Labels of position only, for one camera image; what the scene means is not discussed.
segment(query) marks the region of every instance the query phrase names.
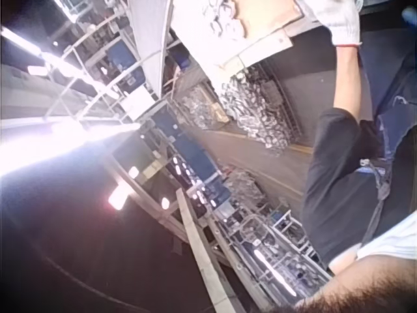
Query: blue machine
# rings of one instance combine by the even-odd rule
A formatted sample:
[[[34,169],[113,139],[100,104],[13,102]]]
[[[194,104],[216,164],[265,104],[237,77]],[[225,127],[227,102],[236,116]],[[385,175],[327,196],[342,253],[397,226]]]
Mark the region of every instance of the blue machine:
[[[205,150],[197,142],[185,135],[179,128],[174,129],[174,125],[178,122],[167,110],[156,112],[152,119],[165,136],[174,137],[173,145],[175,149],[187,162],[188,167],[193,169],[200,180],[205,181],[217,172],[216,166],[207,156]],[[220,176],[217,176],[209,182],[207,188],[210,190],[209,199],[214,200],[217,206],[221,205],[230,197],[230,191],[224,187]]]

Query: metal pole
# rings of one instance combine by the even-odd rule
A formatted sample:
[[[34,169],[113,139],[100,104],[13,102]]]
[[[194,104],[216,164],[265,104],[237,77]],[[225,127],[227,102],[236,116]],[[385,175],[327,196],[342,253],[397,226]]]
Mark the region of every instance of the metal pole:
[[[177,190],[177,199],[190,246],[214,309],[217,313],[245,313],[181,188]]]

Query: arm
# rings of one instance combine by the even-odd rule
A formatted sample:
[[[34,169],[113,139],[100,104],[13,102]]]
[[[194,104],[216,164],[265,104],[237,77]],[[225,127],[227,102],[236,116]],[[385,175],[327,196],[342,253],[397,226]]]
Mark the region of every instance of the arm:
[[[358,48],[336,47],[338,59],[333,107],[348,111],[358,121],[360,112],[360,74]]]

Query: sleeve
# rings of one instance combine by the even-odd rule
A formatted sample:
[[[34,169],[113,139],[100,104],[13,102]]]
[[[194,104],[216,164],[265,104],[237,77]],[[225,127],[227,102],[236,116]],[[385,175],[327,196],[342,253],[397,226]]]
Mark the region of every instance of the sleeve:
[[[350,156],[359,135],[360,127],[348,111],[331,108],[321,115],[308,172],[308,198],[318,200],[338,179],[352,171],[352,164],[348,163],[352,163]]]

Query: fluorescent light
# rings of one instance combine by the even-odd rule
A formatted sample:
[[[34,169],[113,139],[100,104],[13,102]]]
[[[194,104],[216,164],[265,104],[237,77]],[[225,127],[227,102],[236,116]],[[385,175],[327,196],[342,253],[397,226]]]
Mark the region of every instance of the fluorescent light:
[[[166,210],[169,208],[169,200],[167,198],[162,198],[161,201],[162,209]]]
[[[83,71],[79,68],[76,68],[74,65],[65,62],[60,57],[49,53],[49,52],[42,52],[42,58],[49,64],[53,65],[54,67],[58,68],[59,71],[62,73],[63,76],[67,78],[77,77],[80,78],[83,76]]]
[[[75,121],[55,123],[51,134],[18,138],[0,145],[0,177],[25,166],[63,155],[86,141],[137,129],[139,124],[95,126],[88,131]]]
[[[31,54],[40,55],[42,53],[42,50],[38,46],[35,46],[31,42],[23,39],[21,36],[16,35],[6,27],[1,27],[1,35]]]
[[[34,67],[29,65],[27,71],[30,75],[34,76],[48,76],[48,69],[46,67]]]
[[[297,294],[296,294],[296,292],[294,291],[294,289],[292,289],[292,287],[290,286],[290,285],[288,285],[288,283],[285,281],[285,279],[282,277],[282,275],[281,274],[279,274],[276,270],[275,270],[275,268],[273,268],[272,266],[271,266],[271,264],[269,264],[269,262],[266,260],[266,258],[263,256],[263,254],[259,251],[259,250],[254,250],[253,251],[254,253],[255,253],[255,255],[256,255],[256,257],[259,259],[259,261],[261,261],[262,263],[264,263],[265,264],[265,266],[266,266],[266,268],[268,268],[269,269],[269,271],[274,275],[274,277],[276,278],[276,280],[280,283],[280,284],[282,284],[284,287],[285,287],[285,289],[286,290],[288,290],[288,292],[293,296],[293,297],[296,297],[297,296]]]
[[[128,174],[131,178],[135,179],[139,175],[139,170],[137,169],[136,166],[132,166],[132,168],[129,170]]]
[[[123,125],[96,125],[90,127],[87,132],[87,140],[90,142],[96,142],[97,140],[103,140],[112,137],[122,132],[130,132],[139,129],[139,123],[130,123]]]
[[[72,22],[75,23],[78,19],[77,15],[72,15],[70,10],[62,4],[60,0],[54,0],[57,6],[64,12],[65,16]]]
[[[130,189],[125,183],[119,184],[109,197],[109,203],[116,209],[121,210],[129,196]]]

